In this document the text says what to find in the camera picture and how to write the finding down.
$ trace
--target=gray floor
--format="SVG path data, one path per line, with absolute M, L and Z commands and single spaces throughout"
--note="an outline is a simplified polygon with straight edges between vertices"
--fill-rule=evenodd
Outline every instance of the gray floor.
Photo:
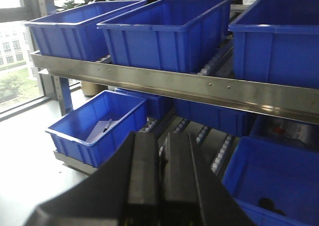
M 72 93 L 75 108 L 87 98 Z M 21 226 L 33 208 L 81 182 L 86 176 L 53 155 L 45 129 L 60 118 L 58 102 L 49 101 L 0 122 L 0 226 Z

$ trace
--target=blue plastic bin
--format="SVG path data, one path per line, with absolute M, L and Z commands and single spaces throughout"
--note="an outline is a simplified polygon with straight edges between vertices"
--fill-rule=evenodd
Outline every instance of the blue plastic bin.
M 113 63 L 190 73 L 228 31 L 232 0 L 159 0 L 98 24 Z
M 319 154 L 243 137 L 223 184 L 258 226 L 319 225 Z M 260 208 L 270 199 L 285 215 Z
M 248 135 L 255 120 L 253 113 L 209 104 L 181 99 L 174 104 L 176 115 L 238 137 Z
M 147 116 L 154 119 L 162 119 L 166 116 L 169 111 L 174 107 L 174 102 L 172 98 L 163 97 L 150 93 L 142 93 L 132 90 L 126 90 L 122 88 L 115 88 L 116 92 L 126 93 L 133 96 L 138 96 L 140 98 L 147 99 L 146 111 Z
M 86 142 L 101 120 L 118 121 L 92 143 Z M 146 100 L 113 91 L 103 91 L 85 105 L 50 126 L 59 153 L 98 167 L 110 158 L 130 131 L 140 130 L 147 122 Z
M 96 24 L 144 5 L 145 1 L 96 2 L 26 23 L 41 54 L 96 61 L 109 54 Z
M 258 0 L 229 25 L 237 79 L 319 88 L 319 0 Z
M 278 143 L 294 147 L 319 150 L 319 125 L 259 115 L 250 136 L 261 139 L 271 138 Z

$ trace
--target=building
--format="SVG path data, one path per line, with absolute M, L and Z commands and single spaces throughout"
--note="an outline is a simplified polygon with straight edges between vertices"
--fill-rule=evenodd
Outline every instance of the building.
M 29 63 L 27 34 L 23 22 L 0 24 L 0 67 Z

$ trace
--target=grass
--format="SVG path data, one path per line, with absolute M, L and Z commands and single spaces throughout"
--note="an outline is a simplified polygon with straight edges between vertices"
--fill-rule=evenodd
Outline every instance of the grass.
M 8 75 L 18 76 L 21 81 L 18 89 L 18 97 L 0 104 L 0 112 L 15 105 L 40 97 L 37 81 L 29 79 L 28 68 L 22 68 L 8 73 L 1 73 L 0 81 Z
M 22 66 L 22 65 L 25 65 L 25 64 L 26 64 L 26 62 L 24 60 L 21 60 L 21 61 L 18 61 L 18 62 L 14 62 L 14 63 L 8 63 L 8 64 L 5 64 L 5 65 L 1 65 L 0 66 L 0 71 L 11 69 L 11 68 L 15 68 L 15 67 Z

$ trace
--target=metal shelf rail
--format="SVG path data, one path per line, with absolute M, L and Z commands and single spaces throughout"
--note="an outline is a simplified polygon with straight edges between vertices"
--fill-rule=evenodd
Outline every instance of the metal shelf rail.
M 32 58 L 36 67 L 61 78 L 319 124 L 318 89 L 87 62 L 39 52 L 32 53 Z

